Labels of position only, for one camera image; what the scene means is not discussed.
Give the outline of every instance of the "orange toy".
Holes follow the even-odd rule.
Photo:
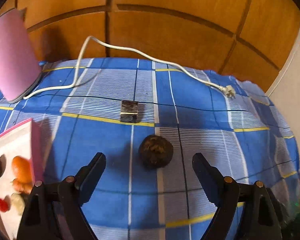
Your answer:
[[[12,159],[11,168],[14,176],[21,183],[30,183],[32,182],[30,163],[27,159],[16,156]]]
[[[15,191],[28,195],[31,193],[32,186],[30,184],[23,184],[18,179],[14,179],[11,183]]]

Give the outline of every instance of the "brown ball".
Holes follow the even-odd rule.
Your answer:
[[[171,161],[173,146],[161,136],[149,135],[140,144],[139,154],[147,168],[162,168]]]

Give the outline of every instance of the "pink iron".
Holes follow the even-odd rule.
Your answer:
[[[41,68],[17,9],[0,16],[0,90],[16,103],[38,83]]]

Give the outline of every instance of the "blue plaid bedsheet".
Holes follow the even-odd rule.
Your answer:
[[[49,63],[36,89],[72,83],[76,61]],[[42,132],[45,182],[75,175],[96,152],[107,165],[83,213],[100,240],[199,240],[216,207],[192,169],[201,152],[224,176],[263,181],[290,215],[300,188],[296,140],[282,115],[251,82],[187,68],[222,86],[226,98],[164,64],[143,59],[93,58],[81,62],[73,89],[52,90],[9,104],[0,93],[0,133],[31,117]],[[138,123],[120,123],[121,100],[139,102]],[[145,170],[138,158],[150,134],[174,147],[171,163]],[[239,205],[227,238],[240,220]]]

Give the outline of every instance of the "small black box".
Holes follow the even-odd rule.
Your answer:
[[[120,122],[136,123],[138,116],[138,102],[122,100]]]

